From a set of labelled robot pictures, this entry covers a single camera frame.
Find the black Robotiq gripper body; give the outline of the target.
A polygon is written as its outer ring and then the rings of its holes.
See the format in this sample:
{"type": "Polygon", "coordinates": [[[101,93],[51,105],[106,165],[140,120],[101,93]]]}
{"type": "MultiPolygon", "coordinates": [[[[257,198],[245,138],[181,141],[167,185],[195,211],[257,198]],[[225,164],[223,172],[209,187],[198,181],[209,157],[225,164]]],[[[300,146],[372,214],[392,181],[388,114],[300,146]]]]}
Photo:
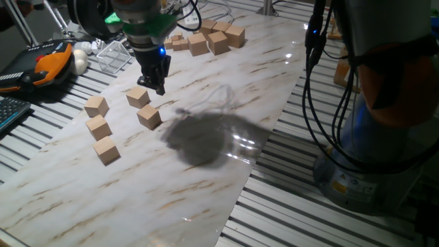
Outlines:
{"type": "Polygon", "coordinates": [[[171,56],[167,55],[165,47],[159,46],[147,51],[134,50],[141,72],[151,81],[163,81],[169,73],[171,56]]]}

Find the person's bare hand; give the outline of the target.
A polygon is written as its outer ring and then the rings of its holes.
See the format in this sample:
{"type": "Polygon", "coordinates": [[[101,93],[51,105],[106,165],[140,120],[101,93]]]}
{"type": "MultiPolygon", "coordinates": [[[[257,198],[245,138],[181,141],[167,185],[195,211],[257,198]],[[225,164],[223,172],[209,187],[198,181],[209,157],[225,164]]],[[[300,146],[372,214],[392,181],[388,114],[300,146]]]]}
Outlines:
{"type": "Polygon", "coordinates": [[[34,5],[31,1],[16,0],[16,4],[24,17],[27,17],[34,10],[34,5]]]}

